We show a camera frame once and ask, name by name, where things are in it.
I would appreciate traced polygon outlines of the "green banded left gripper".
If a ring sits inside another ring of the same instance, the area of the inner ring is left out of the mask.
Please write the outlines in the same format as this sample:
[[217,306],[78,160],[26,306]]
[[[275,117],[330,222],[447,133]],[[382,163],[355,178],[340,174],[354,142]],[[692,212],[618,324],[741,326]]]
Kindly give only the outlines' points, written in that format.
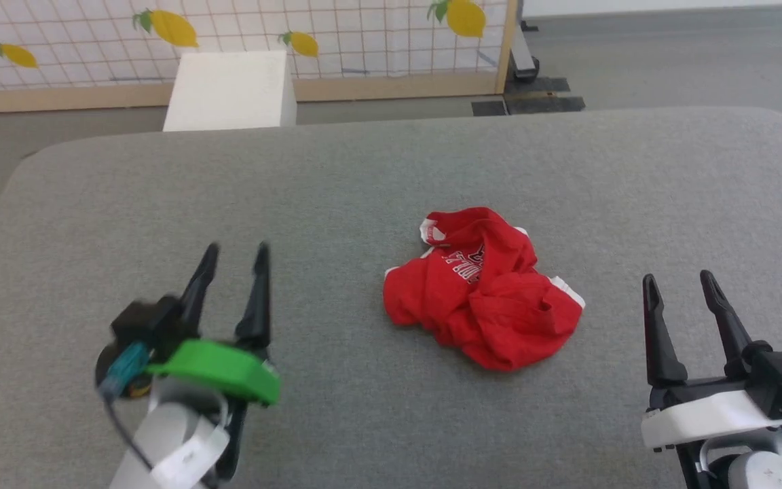
[[[212,242],[189,279],[180,303],[186,338],[200,337],[200,320],[209,285],[215,277],[220,246]],[[240,461],[247,409],[279,402],[280,376],[267,358],[271,342],[270,248],[261,242],[253,264],[253,285],[245,312],[235,328],[235,345],[187,340],[162,364],[148,364],[152,405],[179,403],[198,416],[198,427],[182,449],[165,458],[158,476],[233,476]]]

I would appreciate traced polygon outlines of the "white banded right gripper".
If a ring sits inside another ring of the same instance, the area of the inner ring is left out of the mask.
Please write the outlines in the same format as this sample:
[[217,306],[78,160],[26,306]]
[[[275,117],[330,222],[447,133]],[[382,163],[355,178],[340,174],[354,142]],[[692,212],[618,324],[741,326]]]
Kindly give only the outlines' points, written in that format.
[[687,380],[663,316],[664,302],[655,276],[642,280],[646,375],[649,406],[640,423],[646,448],[667,448],[782,425],[782,412],[770,417],[748,395],[749,368],[743,352],[752,343],[711,270],[699,272],[707,308],[713,314],[726,357],[726,377]]

